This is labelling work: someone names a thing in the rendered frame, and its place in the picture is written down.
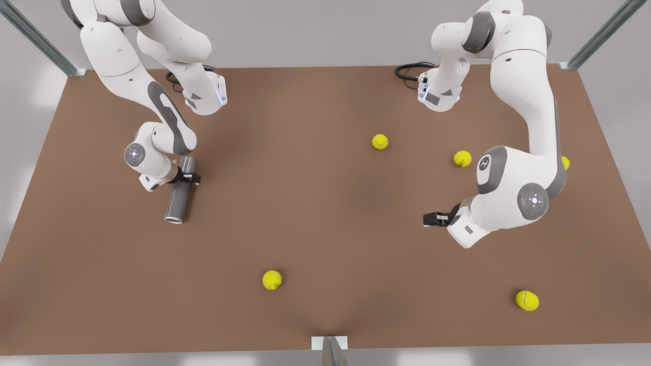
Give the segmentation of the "grey tennis ball tube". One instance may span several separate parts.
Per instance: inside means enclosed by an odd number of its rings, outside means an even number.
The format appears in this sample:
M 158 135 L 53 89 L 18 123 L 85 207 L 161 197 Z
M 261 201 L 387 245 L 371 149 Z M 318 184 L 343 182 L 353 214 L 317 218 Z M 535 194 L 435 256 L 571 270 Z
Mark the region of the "grey tennis ball tube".
M 197 160 L 191 156 L 183 156 L 179 165 L 184 173 L 196 173 Z M 177 181 L 170 193 L 169 204 L 165 213 L 165 222 L 183 223 L 188 208 L 189 194 L 194 185 L 188 181 Z

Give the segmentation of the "silver frame post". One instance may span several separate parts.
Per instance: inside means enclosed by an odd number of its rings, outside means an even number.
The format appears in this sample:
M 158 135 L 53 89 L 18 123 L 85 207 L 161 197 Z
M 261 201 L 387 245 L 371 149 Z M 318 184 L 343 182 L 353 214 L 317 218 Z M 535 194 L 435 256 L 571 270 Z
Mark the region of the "silver frame post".
M 75 67 L 9 0 L 0 0 L 0 14 L 67 77 L 84 77 L 86 75 L 86 69 Z
M 319 366 L 350 366 L 344 354 L 348 350 L 348 336 L 312 337 L 311 349 L 321 350 Z
M 558 63 L 561 70 L 578 70 L 614 33 L 642 8 L 648 0 L 626 0 L 592 37 L 567 62 Z

